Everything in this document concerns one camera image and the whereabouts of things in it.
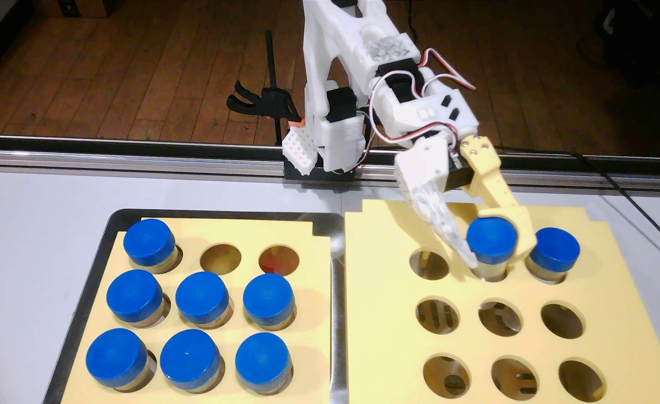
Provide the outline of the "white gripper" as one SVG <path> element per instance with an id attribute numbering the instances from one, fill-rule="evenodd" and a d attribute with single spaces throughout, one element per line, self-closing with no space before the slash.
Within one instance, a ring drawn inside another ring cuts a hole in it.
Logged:
<path id="1" fill-rule="evenodd" d="M 501 161 L 457 89 L 432 84 L 428 95 L 400 102 L 386 84 L 372 95 L 372 111 L 389 140 L 406 151 L 395 157 L 395 177 L 415 214 L 470 267 L 477 256 L 460 234 L 444 198 L 447 190 L 463 187 L 480 198 L 478 217 L 500 217 L 517 231 L 510 264 L 522 262 L 537 244 L 528 207 L 517 202 L 501 172 Z"/>

